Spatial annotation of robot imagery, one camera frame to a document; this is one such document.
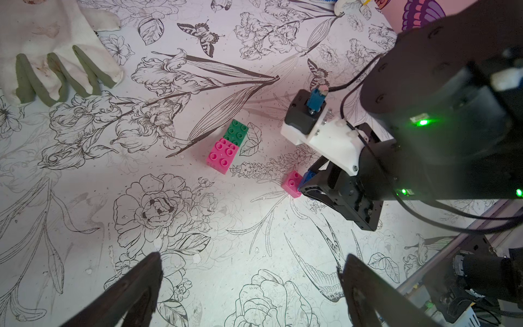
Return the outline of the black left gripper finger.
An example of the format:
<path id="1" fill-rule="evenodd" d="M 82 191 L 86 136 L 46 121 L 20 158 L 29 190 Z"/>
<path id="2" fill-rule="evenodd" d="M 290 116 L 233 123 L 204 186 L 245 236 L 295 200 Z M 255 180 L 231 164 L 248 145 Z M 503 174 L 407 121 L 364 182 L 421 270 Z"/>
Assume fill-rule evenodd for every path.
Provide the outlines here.
<path id="1" fill-rule="evenodd" d="M 64 326 L 149 326 L 163 279 L 160 253 L 148 254 Z"/>

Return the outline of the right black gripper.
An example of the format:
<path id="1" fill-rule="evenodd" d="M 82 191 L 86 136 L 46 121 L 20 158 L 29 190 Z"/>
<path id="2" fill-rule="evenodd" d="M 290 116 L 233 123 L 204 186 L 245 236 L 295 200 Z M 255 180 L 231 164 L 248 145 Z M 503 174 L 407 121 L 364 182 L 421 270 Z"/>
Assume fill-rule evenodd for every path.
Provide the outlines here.
<path id="1" fill-rule="evenodd" d="M 366 124 L 356 129 L 365 137 L 360 172 L 351 177 L 321 155 L 309 169 L 316 175 L 299 190 L 360 229 L 375 231 L 384 201 L 393 200 L 392 188 L 406 179 L 409 154 L 396 140 L 377 140 Z M 388 326 L 438 325 L 353 254 L 338 276 L 354 326 L 381 326 L 381 320 Z"/>

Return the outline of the blue lego brick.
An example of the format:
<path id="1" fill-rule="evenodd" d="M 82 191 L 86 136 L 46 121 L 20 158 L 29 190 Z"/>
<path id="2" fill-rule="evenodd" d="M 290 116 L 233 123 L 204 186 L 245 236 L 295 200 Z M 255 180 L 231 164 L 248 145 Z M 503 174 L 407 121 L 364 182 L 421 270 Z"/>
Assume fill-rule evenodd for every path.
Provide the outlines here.
<path id="1" fill-rule="evenodd" d="M 305 183 L 307 183 L 308 181 L 310 181 L 314 176 L 316 175 L 315 172 L 312 172 L 312 171 L 307 171 L 306 174 L 303 176 L 302 178 L 302 181 L 301 181 L 301 184 L 304 185 Z"/>

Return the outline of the pink lego brick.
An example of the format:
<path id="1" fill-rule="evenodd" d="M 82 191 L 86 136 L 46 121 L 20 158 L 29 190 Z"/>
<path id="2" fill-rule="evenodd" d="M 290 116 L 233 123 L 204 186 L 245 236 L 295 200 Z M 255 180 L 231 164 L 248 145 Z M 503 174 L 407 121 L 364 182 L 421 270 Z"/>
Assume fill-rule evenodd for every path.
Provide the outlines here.
<path id="1" fill-rule="evenodd" d="M 284 181 L 281 184 L 283 190 L 285 190 L 291 197 L 299 198 L 302 196 L 302 193 L 299 191 L 298 187 L 302 181 L 302 175 L 297 171 L 291 171 Z"/>
<path id="2" fill-rule="evenodd" d="M 211 149 L 206 164 L 222 174 L 227 174 L 238 150 L 238 145 L 221 138 Z"/>

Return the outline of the green lego brick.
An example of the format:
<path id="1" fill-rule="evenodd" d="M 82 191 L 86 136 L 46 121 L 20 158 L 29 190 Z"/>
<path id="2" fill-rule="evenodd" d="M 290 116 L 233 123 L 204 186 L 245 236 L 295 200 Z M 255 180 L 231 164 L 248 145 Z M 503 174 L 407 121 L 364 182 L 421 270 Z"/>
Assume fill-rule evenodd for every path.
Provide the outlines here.
<path id="1" fill-rule="evenodd" d="M 246 139 L 249 131 L 249 127 L 242 124 L 241 122 L 233 119 L 230 125 L 227 127 L 223 138 L 230 143 L 240 147 L 244 139 Z"/>

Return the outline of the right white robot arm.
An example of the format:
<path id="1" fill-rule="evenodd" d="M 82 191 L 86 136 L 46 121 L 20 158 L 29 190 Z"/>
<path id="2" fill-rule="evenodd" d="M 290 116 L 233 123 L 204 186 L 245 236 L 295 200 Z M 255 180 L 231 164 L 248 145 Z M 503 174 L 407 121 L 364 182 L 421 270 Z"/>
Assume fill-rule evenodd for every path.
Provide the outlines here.
<path id="1" fill-rule="evenodd" d="M 522 196 L 522 2 L 476 1 L 400 36 L 366 77 L 363 108 L 392 135 L 355 177 L 314 177 L 306 196 L 419 200 Z"/>

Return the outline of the white green garden glove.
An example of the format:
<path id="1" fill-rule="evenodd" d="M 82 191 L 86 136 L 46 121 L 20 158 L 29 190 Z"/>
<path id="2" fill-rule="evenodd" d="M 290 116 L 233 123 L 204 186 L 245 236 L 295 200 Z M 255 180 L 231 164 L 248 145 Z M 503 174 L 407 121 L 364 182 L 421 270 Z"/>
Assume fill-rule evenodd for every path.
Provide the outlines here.
<path id="1" fill-rule="evenodd" d="M 123 70 L 98 38 L 121 21 L 77 1 L 1 2 L 1 90 L 14 106 L 52 107 L 73 89 L 83 98 L 113 88 Z"/>

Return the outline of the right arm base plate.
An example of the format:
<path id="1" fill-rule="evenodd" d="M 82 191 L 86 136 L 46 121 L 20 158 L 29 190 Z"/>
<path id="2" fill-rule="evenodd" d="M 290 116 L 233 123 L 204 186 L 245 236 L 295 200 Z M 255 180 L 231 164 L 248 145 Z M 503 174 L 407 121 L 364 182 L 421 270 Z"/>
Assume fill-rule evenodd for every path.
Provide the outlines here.
<path id="1" fill-rule="evenodd" d="M 522 318 L 518 312 L 503 311 L 499 301 L 522 309 L 522 248 L 497 256 L 485 236 L 468 236 L 444 254 L 422 279 L 430 299 L 445 321 L 455 323 L 469 305 L 496 317 Z"/>

